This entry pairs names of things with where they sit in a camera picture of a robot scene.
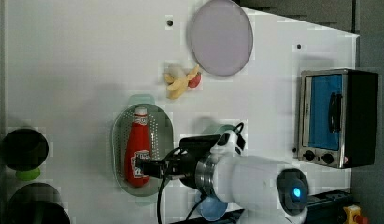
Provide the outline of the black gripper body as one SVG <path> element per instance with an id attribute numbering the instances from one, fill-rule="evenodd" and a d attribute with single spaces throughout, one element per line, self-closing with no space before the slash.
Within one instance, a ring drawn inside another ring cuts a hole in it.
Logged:
<path id="1" fill-rule="evenodd" d="M 197 164 L 208 157 L 210 149 L 219 139 L 219 134 L 182 138 L 179 147 L 163 159 L 143 159 L 142 173 L 158 179 L 178 177 L 185 186 L 198 189 L 195 179 Z"/>

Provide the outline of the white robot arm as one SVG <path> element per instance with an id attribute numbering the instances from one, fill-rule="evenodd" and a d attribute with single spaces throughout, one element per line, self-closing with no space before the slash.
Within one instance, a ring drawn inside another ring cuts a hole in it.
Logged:
<path id="1" fill-rule="evenodd" d="M 303 224 L 309 186 L 304 173 L 284 161 L 245 156 L 234 134 L 183 138 L 160 160 L 138 159 L 144 175 L 178 179 L 203 197 L 235 203 L 237 224 Z"/>

